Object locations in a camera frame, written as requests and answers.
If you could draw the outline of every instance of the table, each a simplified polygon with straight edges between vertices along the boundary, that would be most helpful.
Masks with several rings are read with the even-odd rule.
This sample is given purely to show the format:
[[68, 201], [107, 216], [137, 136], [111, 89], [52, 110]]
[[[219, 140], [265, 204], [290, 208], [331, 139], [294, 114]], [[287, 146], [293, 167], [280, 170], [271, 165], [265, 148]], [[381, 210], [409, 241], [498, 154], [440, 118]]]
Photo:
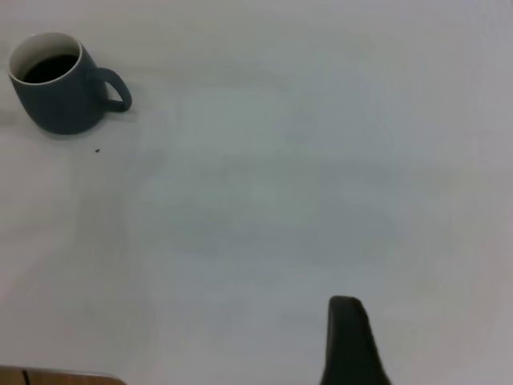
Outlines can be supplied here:
[[[506, 383], [511, 12], [4, 0], [0, 363], [318, 383], [327, 302], [345, 294], [394, 383]], [[5, 72], [42, 30], [120, 73], [133, 109], [82, 136], [39, 131]]]

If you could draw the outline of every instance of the black object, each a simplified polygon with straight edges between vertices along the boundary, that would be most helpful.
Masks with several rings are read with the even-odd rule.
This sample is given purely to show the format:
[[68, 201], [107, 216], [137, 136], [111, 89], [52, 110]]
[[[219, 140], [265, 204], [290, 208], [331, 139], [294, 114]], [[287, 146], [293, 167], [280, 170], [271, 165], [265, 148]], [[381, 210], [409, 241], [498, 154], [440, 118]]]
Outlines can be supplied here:
[[326, 365], [321, 385], [391, 385], [379, 358], [369, 317], [356, 298], [329, 300]]
[[[49, 60], [55, 63], [64, 55], [78, 57], [65, 74], [44, 83], [24, 80], [32, 76], [31, 70]], [[62, 72], [61, 63], [54, 68], [54, 75]], [[37, 34], [20, 44], [10, 57], [9, 74], [28, 115], [39, 127], [55, 134], [84, 132], [97, 124], [106, 111], [123, 112], [131, 106], [130, 91], [123, 80], [112, 70], [98, 68], [81, 42], [60, 32]], [[117, 90], [122, 101], [107, 98], [105, 82]]]
[[77, 55], [58, 55], [35, 64], [25, 75], [25, 83], [45, 83], [66, 74], [77, 63]]
[[29, 374], [26, 371], [22, 371], [23, 380], [25, 381], [25, 385], [30, 385]]

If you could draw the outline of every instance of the mug handle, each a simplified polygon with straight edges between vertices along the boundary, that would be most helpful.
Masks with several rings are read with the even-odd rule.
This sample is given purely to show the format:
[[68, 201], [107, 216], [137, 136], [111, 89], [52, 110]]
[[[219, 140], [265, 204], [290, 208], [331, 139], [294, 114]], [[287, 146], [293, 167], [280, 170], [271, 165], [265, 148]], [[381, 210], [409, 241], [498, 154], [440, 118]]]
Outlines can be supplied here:
[[109, 70], [108, 68], [95, 68], [88, 73], [87, 78], [90, 80], [100, 80], [109, 83], [118, 92], [119, 96], [121, 96], [122, 101], [110, 99], [103, 100], [102, 103], [108, 111], [125, 112], [130, 109], [130, 91], [128, 90], [125, 82], [113, 70]]

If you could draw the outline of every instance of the coffee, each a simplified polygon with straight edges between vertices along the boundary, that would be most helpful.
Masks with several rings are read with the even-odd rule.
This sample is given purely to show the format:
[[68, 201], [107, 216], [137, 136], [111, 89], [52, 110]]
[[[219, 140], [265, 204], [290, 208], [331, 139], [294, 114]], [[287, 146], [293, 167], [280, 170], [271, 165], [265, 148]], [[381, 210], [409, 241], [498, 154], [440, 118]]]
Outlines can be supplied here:
[[45, 83], [66, 74], [79, 60], [76, 55], [59, 55], [37, 63], [23, 78], [25, 83]]

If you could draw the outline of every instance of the mug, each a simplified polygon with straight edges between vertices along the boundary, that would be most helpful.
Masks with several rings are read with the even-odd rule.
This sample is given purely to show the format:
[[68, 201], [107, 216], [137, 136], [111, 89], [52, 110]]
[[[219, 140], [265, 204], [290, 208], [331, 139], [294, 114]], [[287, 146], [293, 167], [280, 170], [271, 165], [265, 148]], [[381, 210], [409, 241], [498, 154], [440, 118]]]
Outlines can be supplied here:
[[[52, 58], [67, 58], [72, 67], [41, 83], [27, 77], [38, 65], [46, 65], [46, 75], [52, 76], [57, 71]], [[54, 134], [84, 132], [106, 111], [124, 112], [131, 106], [130, 91], [119, 75], [98, 68], [79, 40], [61, 32], [34, 34], [19, 44], [9, 58], [9, 77], [27, 114], [39, 127]], [[113, 86], [122, 101], [108, 99], [105, 82]]]

